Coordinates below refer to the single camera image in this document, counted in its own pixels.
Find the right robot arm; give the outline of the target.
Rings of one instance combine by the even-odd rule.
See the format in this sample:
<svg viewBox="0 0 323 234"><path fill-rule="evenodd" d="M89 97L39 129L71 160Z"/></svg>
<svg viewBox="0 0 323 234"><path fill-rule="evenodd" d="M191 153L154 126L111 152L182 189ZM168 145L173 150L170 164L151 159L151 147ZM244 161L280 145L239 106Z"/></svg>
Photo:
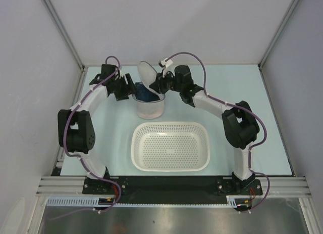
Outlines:
<svg viewBox="0 0 323 234"><path fill-rule="evenodd" d="M248 103L241 101L230 106L229 103L212 99L203 87L194 83L190 68L186 65L177 66L174 72L169 71L166 75L157 73L152 68L142 82L148 90L158 94L165 94L170 90L178 92L184 103L220 118L225 137L234 148L233 189L238 194L245 194L250 190L255 174L250 169L249 148L257 139L259 126Z"/></svg>

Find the white mesh laundry bag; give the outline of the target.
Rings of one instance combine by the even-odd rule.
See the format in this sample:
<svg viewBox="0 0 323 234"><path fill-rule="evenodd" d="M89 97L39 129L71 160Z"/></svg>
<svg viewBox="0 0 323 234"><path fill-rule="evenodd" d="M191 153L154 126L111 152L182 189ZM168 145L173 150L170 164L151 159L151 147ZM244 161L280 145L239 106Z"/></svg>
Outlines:
<svg viewBox="0 0 323 234"><path fill-rule="evenodd" d="M137 115L145 120L158 118L165 110L165 95L149 87L155 82L157 72L145 61L138 64L137 71L141 79L135 83L136 93L133 94L133 99L137 103Z"/></svg>

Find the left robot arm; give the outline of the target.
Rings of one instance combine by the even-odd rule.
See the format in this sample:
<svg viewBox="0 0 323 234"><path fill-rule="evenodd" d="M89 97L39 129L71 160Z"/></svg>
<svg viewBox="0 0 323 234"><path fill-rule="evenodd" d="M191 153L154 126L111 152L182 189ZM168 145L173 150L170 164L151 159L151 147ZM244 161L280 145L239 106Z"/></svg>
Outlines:
<svg viewBox="0 0 323 234"><path fill-rule="evenodd" d="M103 64L101 72L90 81L83 98L69 109L58 112L60 147L68 157L79 160L86 176L95 179L94 188L102 194L111 189L112 182L107 167L93 153L96 135L92 116L110 95L121 101L127 100L135 92L135 84L129 73L122 74L120 66Z"/></svg>

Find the navy blue lace bra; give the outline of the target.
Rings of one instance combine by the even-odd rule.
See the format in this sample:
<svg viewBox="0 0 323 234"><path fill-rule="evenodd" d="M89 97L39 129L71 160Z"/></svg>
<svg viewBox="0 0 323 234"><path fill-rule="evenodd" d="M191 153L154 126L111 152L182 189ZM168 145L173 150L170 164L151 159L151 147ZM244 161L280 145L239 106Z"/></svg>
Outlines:
<svg viewBox="0 0 323 234"><path fill-rule="evenodd" d="M149 91L142 82L136 82L136 94L134 94L134 98L142 101L142 102L155 102L159 100L159 96Z"/></svg>

